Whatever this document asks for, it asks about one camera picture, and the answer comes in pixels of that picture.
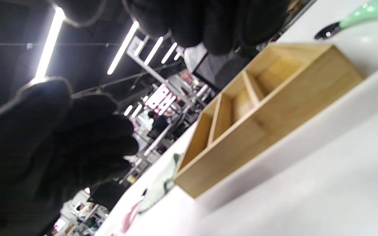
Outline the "person's right hand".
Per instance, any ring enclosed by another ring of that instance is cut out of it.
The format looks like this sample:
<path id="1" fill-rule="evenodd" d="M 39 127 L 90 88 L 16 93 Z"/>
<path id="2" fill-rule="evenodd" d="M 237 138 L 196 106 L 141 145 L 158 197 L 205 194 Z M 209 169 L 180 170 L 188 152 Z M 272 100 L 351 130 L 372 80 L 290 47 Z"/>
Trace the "person's right hand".
<path id="1" fill-rule="evenodd" d="M 213 55 L 269 40 L 284 25 L 288 0 L 124 0 L 150 36 Z M 22 87 L 0 107 L 0 236 L 42 236 L 78 191 L 130 168 L 133 125 L 106 93 L 72 96 L 66 79 Z"/>

